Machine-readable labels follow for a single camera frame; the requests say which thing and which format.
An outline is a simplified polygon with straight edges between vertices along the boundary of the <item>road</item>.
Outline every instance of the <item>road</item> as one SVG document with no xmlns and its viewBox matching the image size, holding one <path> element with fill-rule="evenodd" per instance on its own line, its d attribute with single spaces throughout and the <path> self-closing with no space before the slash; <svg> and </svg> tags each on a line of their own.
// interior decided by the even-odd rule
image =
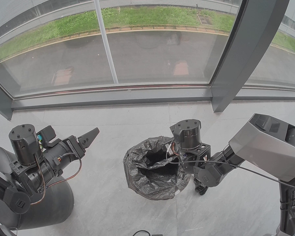
<svg viewBox="0 0 295 236">
<path fill-rule="evenodd" d="M 208 83 L 227 36 L 200 32 L 108 34 L 119 83 Z M 269 47 L 249 83 L 295 84 L 295 55 Z M 113 84 L 101 36 L 52 44 L 0 64 L 0 83 L 13 95 Z"/>
</svg>

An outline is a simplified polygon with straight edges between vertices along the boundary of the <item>green lawn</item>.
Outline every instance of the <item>green lawn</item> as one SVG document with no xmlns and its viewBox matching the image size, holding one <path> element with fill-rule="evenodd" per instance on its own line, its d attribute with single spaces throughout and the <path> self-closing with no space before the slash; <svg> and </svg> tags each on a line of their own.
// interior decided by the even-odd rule
<svg viewBox="0 0 295 236">
<path fill-rule="evenodd" d="M 212 28 L 230 31 L 235 16 L 209 10 L 180 8 L 180 7 L 135 7 L 135 8 L 106 8 L 102 16 L 106 28 L 117 26 L 200 26 L 197 13 L 212 18 Z M 70 36 L 82 32 L 98 30 L 95 11 L 84 12 L 49 22 L 37 29 L 22 33 L 0 46 L 0 60 L 35 45 L 45 43 L 55 38 Z M 274 43 L 295 51 L 295 39 L 282 33 L 277 33 Z"/>
</svg>

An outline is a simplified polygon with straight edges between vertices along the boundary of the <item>drain grate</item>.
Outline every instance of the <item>drain grate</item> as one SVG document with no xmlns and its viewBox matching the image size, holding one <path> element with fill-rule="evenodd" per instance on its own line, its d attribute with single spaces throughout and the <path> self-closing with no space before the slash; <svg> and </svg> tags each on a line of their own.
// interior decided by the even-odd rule
<svg viewBox="0 0 295 236">
<path fill-rule="evenodd" d="M 212 19 L 211 19 L 210 16 L 199 15 L 199 14 L 197 14 L 197 16 L 198 16 L 198 18 L 200 20 L 200 23 L 202 25 L 209 25 L 209 26 L 213 25 L 212 24 Z"/>
</svg>

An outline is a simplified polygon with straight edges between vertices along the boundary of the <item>white pole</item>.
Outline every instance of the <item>white pole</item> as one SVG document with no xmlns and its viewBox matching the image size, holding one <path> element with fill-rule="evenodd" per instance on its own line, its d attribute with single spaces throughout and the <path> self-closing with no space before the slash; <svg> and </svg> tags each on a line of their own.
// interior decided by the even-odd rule
<svg viewBox="0 0 295 236">
<path fill-rule="evenodd" d="M 111 75 L 113 76 L 114 83 L 118 84 L 118 78 L 117 78 L 116 70 L 114 67 L 113 58 L 111 57 L 111 53 L 110 53 L 110 48 L 109 48 L 106 30 L 105 30 L 105 26 L 104 26 L 104 21 L 103 21 L 103 17 L 102 17 L 101 6 L 99 5 L 99 0 L 94 0 L 94 4 L 95 4 L 95 10 L 96 10 L 96 14 L 97 14 L 99 29 L 101 30 L 102 39 L 103 39 L 103 43 L 104 43 Z"/>
</svg>

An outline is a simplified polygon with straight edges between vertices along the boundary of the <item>trash can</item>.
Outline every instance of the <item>trash can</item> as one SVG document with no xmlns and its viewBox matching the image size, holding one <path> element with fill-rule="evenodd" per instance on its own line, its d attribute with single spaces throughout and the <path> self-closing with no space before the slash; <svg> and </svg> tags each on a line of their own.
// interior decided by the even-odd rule
<svg viewBox="0 0 295 236">
<path fill-rule="evenodd" d="M 162 149 L 163 136 L 149 138 L 130 148 L 123 160 L 128 187 L 150 200 L 172 199 L 189 183 L 181 164 L 170 164 Z M 176 156 L 168 158 L 178 162 Z"/>
</svg>

